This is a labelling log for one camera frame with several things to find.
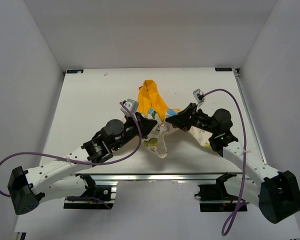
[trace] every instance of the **black bracket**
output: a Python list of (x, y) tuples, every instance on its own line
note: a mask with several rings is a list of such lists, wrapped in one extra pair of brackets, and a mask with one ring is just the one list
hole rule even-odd
[(259, 208), (273, 224), (300, 211), (300, 190), (296, 176), (285, 171), (271, 179), (265, 178), (260, 188)]
[(27, 170), (24, 171), (21, 166), (18, 166), (12, 170), (8, 182), (8, 191), (16, 215), (31, 212), (39, 206), (40, 200), (45, 196), (42, 192), (37, 195), (32, 192), (33, 184), (28, 183), (27, 173)]

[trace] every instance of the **black mount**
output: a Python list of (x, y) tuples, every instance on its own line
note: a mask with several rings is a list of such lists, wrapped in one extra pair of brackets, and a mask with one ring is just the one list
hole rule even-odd
[(265, 178), (261, 184), (259, 208), (273, 224), (299, 212), (300, 190), (296, 176), (285, 171), (271, 179)]
[(8, 182), (8, 191), (16, 215), (31, 212), (39, 206), (40, 200), (45, 196), (42, 192), (35, 195), (31, 191), (34, 186), (32, 183), (28, 183), (27, 173), (27, 170), (24, 171), (21, 166), (18, 166), (12, 170)]
[(230, 131), (233, 126), (230, 112), (220, 108), (210, 117), (201, 109), (197, 111), (197, 107), (195, 103), (190, 103), (186, 109), (166, 118), (165, 121), (185, 132), (193, 126), (212, 133), (209, 138), (210, 146), (213, 151), (223, 157), (223, 148), (231, 142), (238, 141)]
[(214, 201), (214, 200), (231, 200), (233, 197), (227, 193), (225, 182), (232, 177), (237, 176), (233, 173), (225, 173), (215, 180), (215, 184), (201, 184), (199, 185), (200, 191), (195, 194), (201, 201)]

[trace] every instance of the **cable tie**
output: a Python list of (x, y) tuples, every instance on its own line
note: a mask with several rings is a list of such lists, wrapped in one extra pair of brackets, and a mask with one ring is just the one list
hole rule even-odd
[(240, 154), (240, 156), (242, 156), (243, 154), (248, 154), (248, 153), (251, 153), (251, 150), (242, 150), (242, 153)]

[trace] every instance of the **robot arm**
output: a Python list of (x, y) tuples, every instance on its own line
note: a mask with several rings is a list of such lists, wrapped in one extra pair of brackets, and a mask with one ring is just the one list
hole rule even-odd
[[(204, 95), (199, 89), (193, 95), (199, 105), (204, 101)], [(230, 131), (233, 123), (227, 110), (218, 109), (210, 117), (198, 109), (196, 103), (190, 103), (177, 115), (168, 117), (166, 122), (184, 132), (196, 127), (212, 133), (209, 138), (212, 150), (242, 170), (245, 150)], [(280, 172), (267, 165), (250, 152), (245, 154), (246, 175), (253, 182), (245, 184), (242, 198), (259, 207), (262, 214), (274, 224), (300, 211), (300, 190), (296, 177), (290, 171)], [(214, 192), (221, 197), (238, 196), (241, 181), (236, 175), (226, 173), (216, 180)], [(205, 200), (204, 192), (199, 192), (198, 196)]]
[[(146, 119), (136, 112), (138, 102), (134, 100), (128, 99), (124, 102), (124, 106), (135, 115), (141, 135), (146, 137), (157, 121)], [(21, 166), (13, 169), (8, 182), (8, 191), (15, 213), (26, 214), (42, 202), (84, 194), (91, 183), (89, 177), (69, 177), (69, 175), (92, 168), (91, 163), (95, 165), (104, 163), (113, 157), (114, 151), (119, 150), (139, 134), (132, 116), (124, 108), (121, 110), (125, 114), (125, 123), (118, 119), (110, 120), (90, 141), (65, 156), (67, 159), (77, 160), (78, 164), (56, 159), (27, 170), (23, 170)]]
[[(204, 101), (203, 94), (199, 89), (195, 93), (200, 105)], [(146, 137), (157, 121), (145, 119), (136, 112), (138, 102), (128, 99), (124, 105), (135, 114), (141, 135), (143, 138)], [(209, 138), (212, 149), (242, 169), (244, 148), (230, 131), (233, 125), (230, 113), (225, 109), (218, 109), (210, 117), (197, 108), (197, 104), (190, 103), (185, 110), (168, 117), (166, 122), (185, 132), (193, 126), (212, 133)], [(15, 213), (17, 215), (28, 213), (40, 203), (52, 199), (87, 196), (91, 189), (96, 193), (95, 183), (89, 175), (70, 175), (93, 167), (91, 163), (95, 165), (104, 163), (113, 157), (114, 151), (138, 135), (132, 117), (125, 109), (121, 110), (125, 114), (125, 123), (117, 119), (110, 120), (90, 141), (65, 156), (67, 159), (77, 159), (78, 163), (82, 164), (54, 160), (27, 170), (23, 170), (21, 166), (15, 168), (8, 183)], [(296, 177), (291, 172), (280, 172), (263, 163), (252, 153), (246, 152), (246, 173), (253, 182), (246, 182), (242, 198), (259, 207), (270, 222), (278, 223), (300, 211), (300, 191)], [(226, 173), (217, 178), (215, 192), (222, 198), (229, 195), (238, 196), (241, 181), (236, 175)], [(198, 195), (202, 200), (207, 197), (204, 191), (200, 191)]]

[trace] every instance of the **patterned cloth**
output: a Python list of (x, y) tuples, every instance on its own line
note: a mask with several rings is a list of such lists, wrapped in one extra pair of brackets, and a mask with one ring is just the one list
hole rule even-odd
[[(168, 118), (176, 114), (177, 111), (168, 108), (168, 110), (165, 113), (165, 117)], [(165, 136), (172, 134), (179, 129), (173, 128), (173, 126), (168, 122), (162, 123), (159, 118), (159, 115), (153, 108), (150, 108), (148, 110), (147, 116), (143, 114), (143, 117), (157, 121), (157, 125), (152, 129), (152, 131), (147, 136), (147, 138), (142, 139), (143, 145), (148, 150), (150, 150), (155, 155), (157, 155), (159, 158), (162, 159), (165, 158), (168, 154), (168, 150), (166, 148)], [(191, 127), (188, 133), (190, 133), (201, 146), (210, 148), (208, 139), (211, 137), (211, 133), (205, 132), (196, 127)]]
[[(142, 143), (148, 150), (163, 159), (168, 154), (165, 136), (178, 130), (178, 128), (173, 128), (170, 123), (165, 122), (165, 119), (176, 115), (181, 110), (178, 108), (168, 108), (158, 92), (156, 82), (153, 80), (145, 80), (143, 86), (139, 88), (138, 102), (138, 112), (140, 112), (144, 118), (157, 121), (157, 125), (152, 129), (147, 139), (142, 139)], [(196, 127), (191, 127), (188, 133), (190, 133), (201, 146), (211, 148), (208, 141), (212, 135), (211, 133)]]

